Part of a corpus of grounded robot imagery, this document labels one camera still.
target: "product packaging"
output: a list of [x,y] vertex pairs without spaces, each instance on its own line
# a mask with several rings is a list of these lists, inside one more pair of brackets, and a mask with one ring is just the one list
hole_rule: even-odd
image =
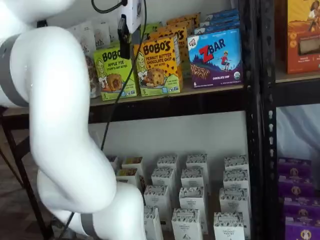
[[299,176],[302,178],[311,177],[311,161],[288,158],[288,157],[279,157],[277,170],[280,175],[290,175],[290,176]]
[[200,212],[197,209],[175,208],[172,227],[176,240],[203,240]]
[[298,176],[279,175],[279,196],[314,197],[315,190],[311,178]]
[[143,157],[127,157],[125,161],[122,163],[122,168],[123,169],[137,169],[137,172],[139,174],[139,179],[140,179],[140,185],[142,192],[145,191],[146,189],[146,174],[145,174],[145,168],[144,168],[144,161]]
[[144,230],[147,240],[164,240],[157,207],[144,206]]
[[172,206],[179,207],[179,196],[176,188],[176,169],[163,166],[157,167],[151,176],[154,186],[168,186]]
[[136,168],[120,169],[116,174],[116,179],[119,182],[132,184],[142,191],[139,173]]
[[168,186],[147,185],[144,191],[145,205],[157,207],[163,231],[171,231],[172,208]]
[[182,66],[177,36],[144,41],[141,49],[134,45],[141,95],[180,93],[183,86]]
[[251,239],[248,190],[245,188],[221,188],[219,192],[222,213],[242,213],[246,239]]
[[[118,97],[132,68],[130,59],[120,57],[120,46],[114,44],[94,53],[94,62],[101,88],[103,101]],[[121,98],[135,97],[138,94],[138,83],[135,74],[131,74]]]
[[320,217],[320,198],[286,196],[283,213],[290,216]]
[[238,28],[188,37],[193,86],[219,87],[243,82]]
[[210,184],[210,177],[208,171],[208,160],[207,154],[194,154],[188,155],[186,157],[186,167],[200,167],[203,169],[203,179],[205,184],[206,192],[211,195],[211,184]]
[[244,218],[240,212],[215,212],[213,229],[216,240],[245,240]]
[[201,229],[203,234],[208,234],[208,201],[205,188],[182,187],[179,194],[182,209],[198,209],[200,212]]

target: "white box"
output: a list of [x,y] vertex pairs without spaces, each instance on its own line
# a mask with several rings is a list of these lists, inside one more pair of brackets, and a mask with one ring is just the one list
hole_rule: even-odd
[[125,161],[122,163],[123,169],[137,169],[139,174],[140,186],[142,192],[146,189],[146,175],[144,169],[144,161],[142,156],[138,157],[127,157]]
[[203,240],[200,212],[197,209],[175,208],[172,227],[175,240]]
[[176,169],[168,166],[157,167],[152,173],[151,180],[154,186],[168,186],[172,206],[180,207],[179,193],[176,188]]
[[213,229],[216,240],[245,240],[242,213],[215,212]]
[[171,231],[172,208],[168,186],[147,185],[143,196],[145,205],[158,208],[162,230]]
[[246,239],[251,239],[248,190],[245,188],[221,188],[219,192],[222,213],[242,213]]
[[198,209],[200,211],[201,229],[203,234],[208,234],[208,208],[205,188],[182,187],[179,194],[182,209]]
[[248,190],[249,215],[251,218],[251,193],[248,170],[225,170],[223,172],[223,187],[225,189],[237,188]]
[[203,168],[198,166],[187,167],[182,170],[181,183],[184,188],[205,187]]
[[136,168],[118,170],[116,173],[116,180],[118,182],[132,184],[141,191],[140,178]]
[[144,206],[144,230],[146,240],[164,240],[157,207]]
[[208,172],[207,154],[189,155],[186,158],[186,167],[201,167],[203,168],[203,179],[205,183],[206,192],[211,195],[211,184]]

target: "bobo's peanut butter chocolate chip box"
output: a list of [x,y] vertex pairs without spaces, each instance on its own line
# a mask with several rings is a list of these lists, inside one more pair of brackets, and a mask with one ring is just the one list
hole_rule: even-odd
[[180,93],[183,85],[177,36],[167,36],[134,45],[141,95]]

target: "cardboard box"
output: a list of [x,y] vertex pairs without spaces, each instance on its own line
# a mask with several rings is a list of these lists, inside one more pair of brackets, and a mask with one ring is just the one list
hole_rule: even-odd
[[192,82],[195,88],[243,82],[238,28],[188,37]]
[[204,174],[203,174],[202,167],[187,167],[182,170],[181,174],[181,183],[182,187],[184,188],[191,188],[191,187],[204,187],[206,190],[206,185],[204,181]]
[[290,216],[320,217],[320,198],[286,196],[283,213]]
[[157,207],[163,231],[171,231],[172,208],[168,186],[147,185],[144,191],[145,205]]
[[311,178],[297,176],[278,176],[279,196],[314,197],[315,190]]
[[180,93],[183,87],[182,66],[177,36],[135,44],[136,68],[141,95],[154,96]]
[[140,177],[136,168],[120,169],[116,173],[116,180],[119,182],[132,184],[140,191],[142,190],[140,185]]
[[172,227],[176,240],[203,240],[200,212],[197,209],[175,208]]
[[251,239],[248,190],[245,188],[221,188],[219,192],[222,213],[242,213],[246,239]]
[[320,218],[293,217],[285,218],[285,240],[320,239]]
[[249,202],[249,215],[251,218],[251,191],[249,182],[248,170],[234,169],[225,170],[223,172],[223,187],[237,188],[237,189],[247,189],[248,191],[248,202]]
[[205,183],[205,189],[206,192],[211,195],[211,182],[209,177],[209,171],[208,171],[208,160],[207,160],[207,154],[194,154],[194,155],[188,155],[186,157],[186,167],[200,167],[203,168],[203,179]]
[[240,212],[215,212],[213,229],[217,240],[245,240],[244,218]]
[[172,206],[180,206],[176,188],[176,169],[168,166],[157,167],[152,173],[151,180],[154,186],[168,186]]
[[137,172],[139,174],[139,180],[140,180],[140,186],[142,189],[142,192],[146,189],[146,175],[145,175],[145,169],[144,169],[144,161],[143,157],[127,157],[125,161],[122,163],[123,169],[137,169]]
[[179,194],[182,209],[198,209],[200,212],[201,229],[203,234],[208,234],[208,201],[205,188],[182,187]]
[[279,157],[277,171],[279,174],[311,178],[312,162],[310,160]]
[[164,240],[157,207],[144,206],[144,230],[147,240]]

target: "bobo's box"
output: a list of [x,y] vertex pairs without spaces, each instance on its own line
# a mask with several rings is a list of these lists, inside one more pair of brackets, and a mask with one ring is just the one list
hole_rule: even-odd
[[139,52],[138,48],[134,45],[141,95],[180,93],[183,77],[177,36],[144,41]]
[[[120,47],[117,45],[96,51],[94,62],[102,100],[116,99],[132,68],[131,60],[120,57]],[[121,97],[135,97],[137,94],[138,84],[135,75],[132,74]]]
[[277,170],[279,174],[310,178],[311,161],[304,159],[279,157]]
[[278,192],[280,196],[314,197],[315,191],[311,178],[279,175]]
[[285,197],[283,212],[289,216],[320,217],[320,198]]
[[287,216],[285,218],[285,240],[318,239],[320,239],[320,217]]
[[243,67],[238,28],[188,37],[193,86],[241,84]]
[[172,227],[175,240],[203,240],[200,212],[197,209],[175,208]]

